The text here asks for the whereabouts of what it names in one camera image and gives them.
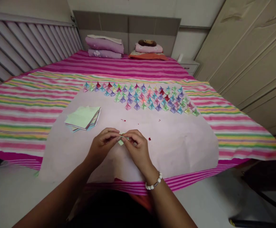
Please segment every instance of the white bead bracelet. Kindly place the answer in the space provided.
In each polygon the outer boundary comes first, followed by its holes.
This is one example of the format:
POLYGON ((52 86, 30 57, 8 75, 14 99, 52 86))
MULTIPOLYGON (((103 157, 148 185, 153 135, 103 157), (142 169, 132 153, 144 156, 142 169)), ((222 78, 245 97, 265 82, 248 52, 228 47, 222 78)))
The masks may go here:
POLYGON ((145 188, 147 190, 152 190, 154 189, 160 182, 161 182, 161 179, 162 179, 162 173, 159 171, 159 178, 157 179, 157 182, 151 186, 148 186, 147 183, 145 182, 145 188))

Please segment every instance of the pink paper sheet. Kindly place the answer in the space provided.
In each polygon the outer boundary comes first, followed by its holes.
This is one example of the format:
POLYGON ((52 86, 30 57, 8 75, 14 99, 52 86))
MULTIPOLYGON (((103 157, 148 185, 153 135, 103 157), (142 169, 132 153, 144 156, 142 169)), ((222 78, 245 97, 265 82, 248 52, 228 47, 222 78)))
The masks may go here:
MULTIPOLYGON (((114 97, 106 97, 100 91, 80 91, 51 129, 39 178, 44 181, 65 179, 84 160, 93 138, 106 127, 115 127, 120 132, 138 129, 146 138, 150 137, 151 160, 165 178, 217 166, 218 140, 202 115, 195 117, 148 108, 138 111, 131 108, 127 111, 125 106, 126 103, 115 103, 114 97), (101 106, 101 117, 97 126, 91 131, 72 133, 64 124, 67 115, 79 106, 87 105, 101 106)), ((113 182, 114 178, 123 181, 143 180, 124 145, 116 144, 112 148, 88 182, 113 182)))

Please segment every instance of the stack of paper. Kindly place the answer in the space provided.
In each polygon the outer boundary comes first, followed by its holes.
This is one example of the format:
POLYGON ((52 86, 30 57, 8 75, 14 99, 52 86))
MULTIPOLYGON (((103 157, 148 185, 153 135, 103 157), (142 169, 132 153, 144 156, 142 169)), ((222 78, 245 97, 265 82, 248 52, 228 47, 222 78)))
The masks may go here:
POLYGON ((80 106, 75 112, 69 114, 65 124, 72 127, 72 131, 90 130, 97 125, 101 107, 80 106))

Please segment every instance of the folded blanket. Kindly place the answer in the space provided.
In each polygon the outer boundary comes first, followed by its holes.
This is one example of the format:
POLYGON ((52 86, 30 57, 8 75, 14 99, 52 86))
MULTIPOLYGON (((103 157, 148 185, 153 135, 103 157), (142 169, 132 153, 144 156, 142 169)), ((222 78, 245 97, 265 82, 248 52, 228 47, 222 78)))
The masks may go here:
POLYGON ((122 44, 117 44, 115 42, 112 42, 110 40, 106 39, 95 39, 86 37, 85 38, 86 43, 92 48, 96 50, 108 50, 113 51, 116 53, 124 54, 124 46, 122 44))
POLYGON ((95 39, 106 39, 106 40, 110 40, 117 44, 122 44, 121 39, 111 38, 111 37, 107 37, 107 36, 97 36, 97 35, 87 35, 87 36, 90 38, 95 38, 95 39))
POLYGON ((94 50, 88 49, 88 54, 90 57, 102 57, 102 58, 111 58, 111 59, 120 59, 122 55, 120 53, 115 53, 108 50, 94 50))
POLYGON ((162 53, 163 48, 157 44, 154 47, 149 47, 149 46, 141 46, 140 44, 136 43, 136 48, 135 50, 137 52, 142 52, 142 53, 162 53))

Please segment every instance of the wall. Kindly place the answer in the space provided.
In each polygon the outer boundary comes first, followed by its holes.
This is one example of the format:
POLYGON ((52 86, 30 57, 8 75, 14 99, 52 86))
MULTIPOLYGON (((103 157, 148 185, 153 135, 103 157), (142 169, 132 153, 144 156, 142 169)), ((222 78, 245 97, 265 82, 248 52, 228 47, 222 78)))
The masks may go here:
POLYGON ((72 22, 67 0, 0 0, 0 13, 72 22))
MULTIPOLYGON (((181 18, 181 25, 211 27, 224 0, 68 0, 71 10, 181 18)), ((194 58, 208 30, 181 29, 172 57, 194 58)))

